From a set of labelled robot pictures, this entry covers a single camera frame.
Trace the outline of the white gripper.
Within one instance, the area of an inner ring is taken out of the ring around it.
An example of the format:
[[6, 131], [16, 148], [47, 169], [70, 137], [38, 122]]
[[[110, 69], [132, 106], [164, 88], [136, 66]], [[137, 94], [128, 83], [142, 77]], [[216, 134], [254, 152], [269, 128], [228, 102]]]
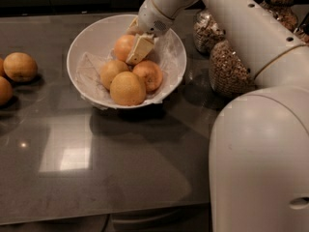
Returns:
[[154, 38], [143, 33], [164, 35], [173, 25], [174, 20], [165, 16], [155, 5], [153, 0], [145, 0], [139, 9], [138, 16], [129, 24], [126, 32], [135, 35], [133, 46], [126, 62], [135, 66], [144, 60], [155, 46]]

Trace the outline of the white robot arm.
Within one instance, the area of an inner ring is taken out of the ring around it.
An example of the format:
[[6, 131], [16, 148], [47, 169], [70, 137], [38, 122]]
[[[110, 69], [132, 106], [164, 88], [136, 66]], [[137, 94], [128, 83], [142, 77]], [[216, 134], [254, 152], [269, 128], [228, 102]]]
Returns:
[[[196, 0], [146, 0], [160, 35]], [[309, 47], [254, 0], [202, 0], [257, 89], [217, 116], [209, 172], [213, 232], [309, 232]]]

